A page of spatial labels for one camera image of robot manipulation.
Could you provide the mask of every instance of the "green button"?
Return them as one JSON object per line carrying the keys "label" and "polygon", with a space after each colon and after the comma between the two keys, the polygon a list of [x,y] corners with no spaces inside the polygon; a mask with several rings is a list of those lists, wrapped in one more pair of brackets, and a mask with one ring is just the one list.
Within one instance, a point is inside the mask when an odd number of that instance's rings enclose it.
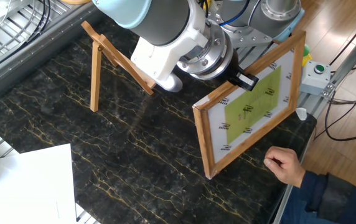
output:
{"label": "green button", "polygon": [[323,65],[316,65],[316,70],[320,71],[320,72],[324,72],[325,71],[325,66]]}

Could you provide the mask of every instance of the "blue sleeve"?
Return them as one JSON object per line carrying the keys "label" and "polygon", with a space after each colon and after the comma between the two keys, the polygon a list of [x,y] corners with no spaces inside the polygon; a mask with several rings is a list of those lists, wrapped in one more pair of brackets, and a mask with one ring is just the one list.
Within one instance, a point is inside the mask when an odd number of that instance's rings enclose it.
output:
{"label": "blue sleeve", "polygon": [[307,171],[302,180],[300,198],[307,212],[341,224],[356,223],[356,187],[330,174]]}

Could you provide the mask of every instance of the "person's hand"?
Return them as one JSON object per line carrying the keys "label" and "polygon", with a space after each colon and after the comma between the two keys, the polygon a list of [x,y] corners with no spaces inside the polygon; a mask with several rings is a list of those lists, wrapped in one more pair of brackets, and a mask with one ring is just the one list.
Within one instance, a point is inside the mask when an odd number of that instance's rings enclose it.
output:
{"label": "person's hand", "polygon": [[264,164],[280,181],[300,188],[305,170],[292,149],[270,147],[265,154]]}

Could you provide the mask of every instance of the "wooden floor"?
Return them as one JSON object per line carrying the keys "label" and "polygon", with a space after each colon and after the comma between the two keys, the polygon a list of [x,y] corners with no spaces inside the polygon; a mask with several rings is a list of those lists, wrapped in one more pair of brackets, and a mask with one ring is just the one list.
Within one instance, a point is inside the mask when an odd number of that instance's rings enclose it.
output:
{"label": "wooden floor", "polygon": [[[306,14],[298,28],[307,31],[306,42],[311,48],[311,56],[315,61],[330,63],[356,33],[356,0],[302,0],[301,4]],[[356,39],[333,64],[334,70],[355,44]],[[356,70],[341,83],[336,98],[356,100]],[[335,121],[350,107],[332,106],[328,122]],[[325,115],[326,110],[318,119],[317,133],[324,130]],[[336,138],[356,136],[356,107],[329,130]],[[337,142],[323,134],[311,144],[303,165],[317,174],[330,172],[356,185],[356,140]]]}

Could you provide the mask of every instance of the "white tag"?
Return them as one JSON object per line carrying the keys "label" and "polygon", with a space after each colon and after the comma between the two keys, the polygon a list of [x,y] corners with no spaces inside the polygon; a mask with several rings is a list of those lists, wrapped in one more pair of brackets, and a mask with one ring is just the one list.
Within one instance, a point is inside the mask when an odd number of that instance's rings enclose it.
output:
{"label": "white tag", "polygon": [[307,109],[305,109],[305,108],[297,108],[296,109],[296,113],[297,113],[298,118],[301,121],[305,121],[307,119]]}

